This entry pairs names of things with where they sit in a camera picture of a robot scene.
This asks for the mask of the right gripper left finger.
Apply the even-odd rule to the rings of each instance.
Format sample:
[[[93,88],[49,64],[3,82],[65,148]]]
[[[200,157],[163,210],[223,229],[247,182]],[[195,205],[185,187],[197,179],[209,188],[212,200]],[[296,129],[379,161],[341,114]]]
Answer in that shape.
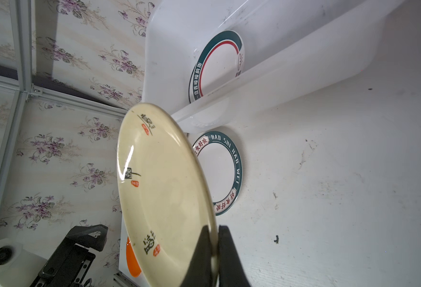
[[[200,232],[189,268],[180,287],[212,287],[211,259],[212,245],[210,242],[209,227],[204,226]]]

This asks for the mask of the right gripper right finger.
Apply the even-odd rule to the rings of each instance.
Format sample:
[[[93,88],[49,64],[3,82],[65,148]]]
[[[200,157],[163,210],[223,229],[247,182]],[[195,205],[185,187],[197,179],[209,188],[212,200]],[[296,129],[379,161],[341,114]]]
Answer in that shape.
[[[219,226],[219,286],[249,287],[231,232],[227,226]]]

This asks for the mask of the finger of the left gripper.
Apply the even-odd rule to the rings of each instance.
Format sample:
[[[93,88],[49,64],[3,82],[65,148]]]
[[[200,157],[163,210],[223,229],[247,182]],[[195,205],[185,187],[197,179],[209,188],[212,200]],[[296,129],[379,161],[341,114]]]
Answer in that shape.
[[[33,287],[91,287],[93,281],[86,279],[95,260],[90,250],[103,251],[107,242],[108,227],[75,226],[58,245],[31,284]]]

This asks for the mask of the yellow cream plate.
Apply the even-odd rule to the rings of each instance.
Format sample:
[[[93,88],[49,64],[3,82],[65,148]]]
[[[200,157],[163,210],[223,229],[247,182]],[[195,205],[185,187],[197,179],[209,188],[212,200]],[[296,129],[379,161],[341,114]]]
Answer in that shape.
[[[166,111],[142,103],[126,113],[117,174],[127,234],[150,286],[183,284],[203,229],[209,232],[210,257],[197,267],[204,285],[215,286],[218,229],[212,198],[190,143]]]

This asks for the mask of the white plastic bin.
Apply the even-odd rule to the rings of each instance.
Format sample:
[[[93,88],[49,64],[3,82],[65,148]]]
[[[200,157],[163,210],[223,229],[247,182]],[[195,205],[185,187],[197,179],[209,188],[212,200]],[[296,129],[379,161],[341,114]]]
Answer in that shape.
[[[400,1],[163,1],[146,36],[143,101],[187,133],[249,117],[353,77],[373,60]],[[218,33],[245,46],[242,73],[188,99],[191,72]]]

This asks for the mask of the orange plate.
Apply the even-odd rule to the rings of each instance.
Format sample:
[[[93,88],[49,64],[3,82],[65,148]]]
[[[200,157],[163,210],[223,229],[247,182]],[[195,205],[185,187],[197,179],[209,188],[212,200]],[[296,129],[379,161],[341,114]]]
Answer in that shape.
[[[125,254],[126,254],[127,267],[128,267],[130,275],[132,277],[139,277],[142,270],[139,266],[139,263],[137,262],[137,259],[136,259],[135,253],[132,249],[131,241],[130,241],[129,237],[127,238]]]

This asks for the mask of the white plate green lettered rim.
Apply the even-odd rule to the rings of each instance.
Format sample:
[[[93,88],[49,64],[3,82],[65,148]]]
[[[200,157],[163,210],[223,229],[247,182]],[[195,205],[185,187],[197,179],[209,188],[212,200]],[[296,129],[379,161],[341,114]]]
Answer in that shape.
[[[192,146],[209,186],[216,216],[235,204],[243,183],[243,163],[234,141],[219,131],[200,136]]]

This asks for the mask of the aluminium frame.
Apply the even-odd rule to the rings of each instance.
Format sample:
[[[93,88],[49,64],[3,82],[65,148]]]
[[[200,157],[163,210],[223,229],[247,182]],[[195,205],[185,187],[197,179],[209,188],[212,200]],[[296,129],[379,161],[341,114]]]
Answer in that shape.
[[[15,92],[12,100],[11,113],[0,146],[0,209],[7,186],[11,162],[16,150],[16,143],[24,115],[24,109],[30,98],[51,100],[115,117],[122,117],[127,113],[126,110],[120,108],[100,104],[88,99],[77,98],[52,89],[35,86],[32,78],[31,2],[10,1],[9,9],[18,80],[13,81],[12,79],[0,76],[0,88],[6,88]]]

